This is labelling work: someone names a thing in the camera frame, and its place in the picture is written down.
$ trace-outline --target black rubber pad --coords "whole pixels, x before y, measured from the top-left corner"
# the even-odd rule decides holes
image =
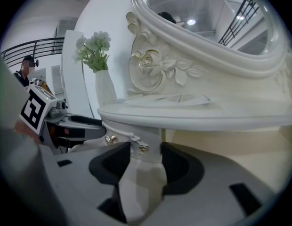
[[[202,180],[204,167],[197,158],[166,142],[162,143],[161,150],[167,176],[163,195],[186,194]]]
[[[230,185],[229,188],[247,216],[261,207],[259,201],[243,183]]]
[[[68,164],[71,164],[72,162],[70,160],[63,160],[63,161],[58,161],[57,164],[59,167],[66,166]]]
[[[100,183],[118,186],[130,162],[130,142],[118,144],[119,146],[95,157],[89,163],[89,171]]]
[[[98,209],[116,220],[126,223],[118,184],[130,162],[130,142],[116,145],[119,146],[91,160],[89,171],[100,183],[115,187],[112,197],[105,200]]]

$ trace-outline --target ceiling light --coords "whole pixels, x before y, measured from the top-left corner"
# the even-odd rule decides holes
[[[187,24],[188,25],[194,25],[196,23],[196,21],[194,19],[190,19]]]

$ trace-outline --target mirror frame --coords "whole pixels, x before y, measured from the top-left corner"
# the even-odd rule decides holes
[[[179,27],[158,16],[146,0],[131,0],[135,15],[149,30],[179,50],[217,69],[248,78],[266,78],[283,64],[288,48],[285,25],[267,0],[256,0],[268,27],[268,41],[260,55],[246,54]]]

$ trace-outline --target carved leaf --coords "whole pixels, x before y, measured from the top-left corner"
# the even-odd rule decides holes
[[[132,56],[130,58],[130,63],[135,65],[135,66],[138,66],[141,62],[141,58],[137,57],[137,56]]]
[[[193,65],[193,68],[199,69],[199,70],[201,70],[204,73],[207,73],[208,72],[204,67],[202,67],[200,65]]]
[[[181,70],[186,70],[190,68],[191,65],[192,65],[192,61],[187,60],[187,59],[179,59],[175,64],[175,66]]]
[[[155,49],[149,49],[146,51],[146,54],[155,54],[156,56],[159,54],[160,52],[155,50]]]
[[[174,71],[175,71],[174,69],[171,69],[171,70],[168,70],[167,71],[167,78],[168,79],[171,79],[173,77]]]
[[[130,24],[133,24],[138,20],[133,12],[129,12],[128,14],[126,14],[126,18]]]
[[[276,76],[274,77],[274,80],[276,81],[277,85],[281,85],[281,82],[280,82],[281,78],[280,78],[279,73],[276,74]]]
[[[282,91],[283,91],[283,93],[286,93],[288,91],[287,84],[284,82],[282,83]]]
[[[162,57],[166,57],[170,53],[169,46],[167,44],[161,45],[159,47],[159,52],[162,55]]]
[[[150,80],[150,85],[154,86],[159,82],[159,76],[156,77],[148,77],[148,80]]]
[[[143,29],[142,33],[145,35],[146,40],[150,43],[150,45],[154,46],[157,44],[157,41],[158,41],[157,36],[153,32],[151,32],[149,29],[147,28]]]
[[[186,70],[187,74],[190,75],[193,78],[199,78],[202,77],[204,72],[200,69],[196,69],[196,68],[189,68]]]
[[[175,67],[175,81],[177,84],[184,86],[187,83],[187,73]]]
[[[138,58],[141,58],[142,57],[142,53],[140,51],[136,51],[134,52],[132,55],[132,57],[138,57]]]
[[[164,71],[168,71],[170,69],[172,69],[175,66],[176,60],[175,59],[165,59],[163,61],[164,64]]]
[[[150,72],[150,76],[158,75],[162,71],[162,69],[163,69],[163,64],[160,63]]]
[[[133,33],[134,35],[138,34],[138,27],[135,24],[129,24],[128,26],[128,30]]]
[[[284,73],[283,73],[283,70],[280,70],[280,75],[281,75],[281,77],[282,77],[283,79],[285,79],[285,77],[284,77]]]
[[[288,68],[285,69],[285,73],[286,73],[286,77],[287,78],[291,78],[292,75],[290,74],[290,71],[288,70]]]

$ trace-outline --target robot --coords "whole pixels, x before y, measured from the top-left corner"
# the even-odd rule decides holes
[[[51,146],[101,138],[106,129],[100,120],[68,113],[64,101],[41,87],[30,85],[28,93],[19,116],[43,144],[0,127],[0,171],[7,184],[47,224],[126,224],[119,181],[130,163],[130,142],[53,154]],[[162,143],[161,154],[167,185],[142,226],[248,225],[276,200],[228,158],[170,143]]]

